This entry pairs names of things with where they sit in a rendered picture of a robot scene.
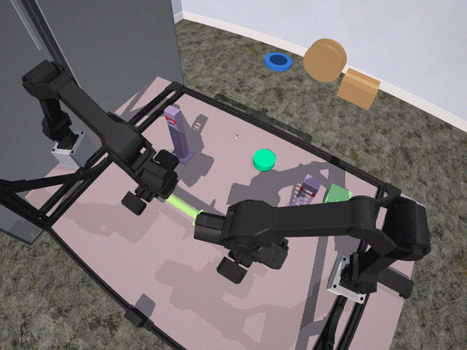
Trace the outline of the green block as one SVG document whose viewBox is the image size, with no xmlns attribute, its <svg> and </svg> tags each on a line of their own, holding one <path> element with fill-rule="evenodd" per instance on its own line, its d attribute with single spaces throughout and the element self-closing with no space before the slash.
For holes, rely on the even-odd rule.
<svg viewBox="0 0 467 350">
<path fill-rule="evenodd" d="M 338 202 L 338 201 L 348 201 L 351 198 L 352 192 L 343 189 L 335 184 L 331 184 L 327 194 L 325 196 L 324 202 Z"/>
</svg>

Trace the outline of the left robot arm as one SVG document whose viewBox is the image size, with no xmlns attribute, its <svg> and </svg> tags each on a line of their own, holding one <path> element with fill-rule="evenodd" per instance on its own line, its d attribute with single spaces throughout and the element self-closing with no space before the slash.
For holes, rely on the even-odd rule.
<svg viewBox="0 0 467 350">
<path fill-rule="evenodd" d="M 61 69 L 61 71 L 60 71 Z M 43 133 L 58 143 L 58 149 L 71 150 L 79 134 L 69 128 L 68 113 L 61 110 L 61 100 L 102 142 L 109 158 L 133 180 L 141 180 L 145 189 L 168 199 L 177 185 L 177 173 L 153 160 L 157 153 L 152 144 L 127 124 L 115 122 L 64 72 L 61 63 L 42 61 L 22 76 L 26 91 L 37 98 L 45 115 Z M 141 153 L 141 149 L 146 150 Z"/>
</svg>

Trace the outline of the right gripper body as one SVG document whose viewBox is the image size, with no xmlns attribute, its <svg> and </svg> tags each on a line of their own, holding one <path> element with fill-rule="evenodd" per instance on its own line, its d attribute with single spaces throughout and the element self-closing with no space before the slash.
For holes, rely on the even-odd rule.
<svg viewBox="0 0 467 350">
<path fill-rule="evenodd" d="M 258 251 L 259 248 L 257 249 Z M 217 272 L 225 278 L 232 281 L 233 283 L 240 284 L 248 271 L 243 267 L 239 266 L 239 264 L 243 264 L 247 267 L 249 262 L 251 261 L 252 255 L 255 256 L 255 254 L 258 252 L 257 250 L 253 252 L 243 252 L 242 250 L 235 250 L 235 252 L 233 253 L 234 262 L 228 259 L 227 257 L 223 257 L 222 261 L 217 267 Z"/>
</svg>

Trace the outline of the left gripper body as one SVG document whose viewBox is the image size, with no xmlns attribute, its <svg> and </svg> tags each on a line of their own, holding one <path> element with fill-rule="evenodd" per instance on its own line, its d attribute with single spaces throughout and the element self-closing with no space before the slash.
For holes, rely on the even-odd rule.
<svg viewBox="0 0 467 350">
<path fill-rule="evenodd" d="M 165 149 L 161 149 L 154 158 L 154 160 L 171 170 L 174 170 L 179 164 L 179 159 L 174 154 L 170 153 L 169 151 L 166 151 Z M 143 184 L 141 180 L 134 181 L 139 185 L 136 189 L 138 192 L 136 193 L 136 195 L 134 195 L 133 193 L 128 191 L 125 197 L 122 199 L 122 204 L 126 208 L 131 210 L 134 214 L 141 215 L 141 213 L 145 210 L 147 205 L 144 201 L 141 200 L 141 198 L 148 201 L 149 198 L 152 196 L 152 193 L 145 189 L 146 185 Z"/>
</svg>

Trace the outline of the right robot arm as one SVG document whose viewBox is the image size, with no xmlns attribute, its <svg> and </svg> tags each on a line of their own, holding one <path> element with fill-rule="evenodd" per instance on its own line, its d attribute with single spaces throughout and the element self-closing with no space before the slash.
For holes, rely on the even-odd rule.
<svg viewBox="0 0 467 350">
<path fill-rule="evenodd" d="M 384 232 L 376 228 L 378 207 L 388 209 Z M 371 246 L 353 252 L 340 276 L 339 285 L 357 294 L 377 292 L 378 274 L 395 261 L 417 261 L 431 252 L 426 208 L 395 194 L 284 207 L 247 199 L 229 206 L 226 217 L 197 214 L 193 238 L 243 252 L 261 246 L 251 260 L 279 270 L 289 250 L 285 237 L 337 235 Z"/>
</svg>

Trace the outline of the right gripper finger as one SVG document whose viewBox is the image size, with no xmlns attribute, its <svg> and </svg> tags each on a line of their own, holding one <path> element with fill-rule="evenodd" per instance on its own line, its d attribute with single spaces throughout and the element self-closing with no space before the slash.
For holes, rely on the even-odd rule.
<svg viewBox="0 0 467 350">
<path fill-rule="evenodd" d="M 228 253 L 228 256 L 229 256 L 230 258 L 232 258 L 232 259 L 233 259 L 233 257 L 234 257 L 234 255 L 233 255 L 234 252 L 235 252 L 235 250 L 230 250 L 229 253 Z M 233 259 L 233 260 L 234 260 L 234 259 Z M 254 262 L 254 261 L 251 260 L 250 263 L 248 264 L 248 266 L 247 266 L 246 268 L 249 268 L 253 262 Z"/>
</svg>

